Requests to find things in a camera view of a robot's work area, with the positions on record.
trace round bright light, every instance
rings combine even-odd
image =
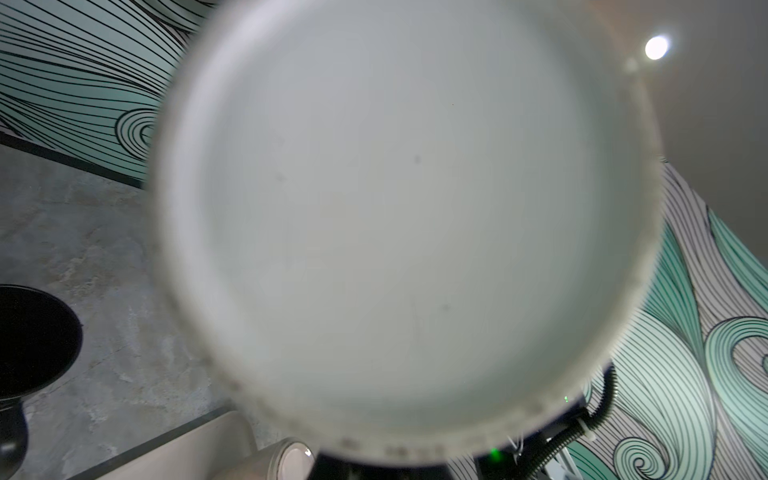
[[[662,36],[653,37],[645,44],[645,55],[651,60],[663,57],[670,48],[670,42]]]

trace black border strip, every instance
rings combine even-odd
[[[181,437],[185,433],[191,432],[197,427],[205,425],[211,420],[216,419],[232,410],[234,410],[232,406],[223,406],[215,409],[212,412],[206,413],[205,415],[192,420],[191,422],[183,424],[181,427],[173,429],[170,432],[166,432],[163,435],[155,437],[148,442],[142,443],[138,447],[133,447],[132,449],[127,450],[120,455],[112,457],[106,462],[102,462],[95,467],[90,467],[88,470],[80,472],[74,477],[70,477],[68,480],[96,480],[97,478],[103,477],[107,473],[120,468],[126,463],[131,462],[136,458],[139,458],[142,455],[151,452],[158,447],[161,447],[162,445],[165,445],[171,440],[175,440]]]
[[[16,150],[20,150],[28,154],[37,155],[38,157],[57,162],[59,164],[67,165],[68,167],[86,171],[89,174],[108,178],[110,180],[120,182],[121,184],[130,185],[136,188],[144,188],[144,182],[137,178],[133,178],[126,174],[121,174],[120,172],[110,170],[109,168],[102,167],[101,165],[93,164],[89,161],[70,157],[67,154],[63,154],[62,152],[42,147],[38,144],[33,144],[30,141],[16,137],[14,135],[6,134],[3,131],[0,131],[0,144],[5,145],[6,147],[15,148]]]

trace white bowl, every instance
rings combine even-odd
[[[347,458],[540,426],[654,265],[655,123],[580,2],[233,0],[153,142],[180,316],[241,401]]]

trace zip tie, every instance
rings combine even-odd
[[[594,442],[598,439],[598,436],[594,434],[588,427],[587,424],[584,423],[584,420],[582,419],[576,419],[579,425],[581,425],[581,430],[584,431],[584,436],[587,437],[587,440],[589,442]]]

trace gray ceiling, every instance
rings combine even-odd
[[[768,2],[592,0],[629,48],[670,52],[644,77],[672,165],[768,265]]]

